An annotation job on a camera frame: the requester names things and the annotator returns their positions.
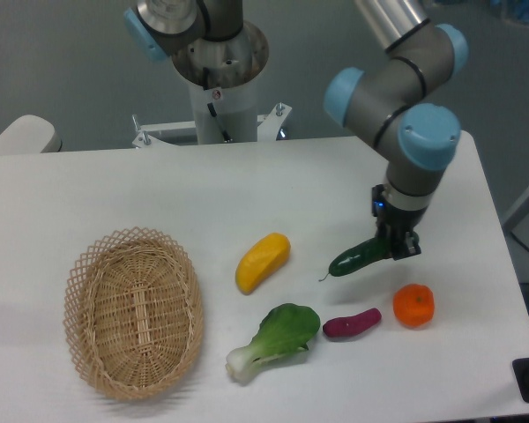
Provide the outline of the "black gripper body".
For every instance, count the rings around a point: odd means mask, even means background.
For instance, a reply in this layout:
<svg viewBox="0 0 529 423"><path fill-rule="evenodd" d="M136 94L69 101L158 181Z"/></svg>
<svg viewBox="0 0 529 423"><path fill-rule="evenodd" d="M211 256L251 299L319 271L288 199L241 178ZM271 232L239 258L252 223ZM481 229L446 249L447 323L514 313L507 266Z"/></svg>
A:
<svg viewBox="0 0 529 423"><path fill-rule="evenodd" d="M425 209L406 211L387 204L385 216L381 219L376 218L376 229L387 228L391 233L391 242L393 242L397 236L414 231L425 211Z"/></svg>

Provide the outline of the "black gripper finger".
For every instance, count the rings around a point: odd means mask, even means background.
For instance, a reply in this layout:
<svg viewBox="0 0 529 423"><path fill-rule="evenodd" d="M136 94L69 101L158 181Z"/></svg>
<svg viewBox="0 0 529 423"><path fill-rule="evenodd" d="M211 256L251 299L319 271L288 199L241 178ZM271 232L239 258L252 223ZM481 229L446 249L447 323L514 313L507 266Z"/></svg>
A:
<svg viewBox="0 0 529 423"><path fill-rule="evenodd" d="M387 228L378 228L376 230L377 256L380 259L392 258L391 252L391 233Z"/></svg>
<svg viewBox="0 0 529 423"><path fill-rule="evenodd" d="M421 253L420 238L415 231L408 231L396 237L391 243L391 256L394 260L402 260Z"/></svg>

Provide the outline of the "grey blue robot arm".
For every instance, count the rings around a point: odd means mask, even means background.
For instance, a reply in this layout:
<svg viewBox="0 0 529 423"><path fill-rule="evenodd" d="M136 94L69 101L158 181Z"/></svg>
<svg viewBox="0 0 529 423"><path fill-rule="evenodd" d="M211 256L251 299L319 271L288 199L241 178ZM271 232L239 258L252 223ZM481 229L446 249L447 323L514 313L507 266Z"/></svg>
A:
<svg viewBox="0 0 529 423"><path fill-rule="evenodd" d="M462 69L468 46L453 26L433 24L418 1L356 6L388 60L374 73L342 70L327 87L324 110L387 160L372 213L383 257L399 260L421 251L414 229L461 135L458 118L426 98ZM147 56L170 59L189 85L199 143L257 140L252 86L269 50L241 2L137 1L124 22Z"/></svg>

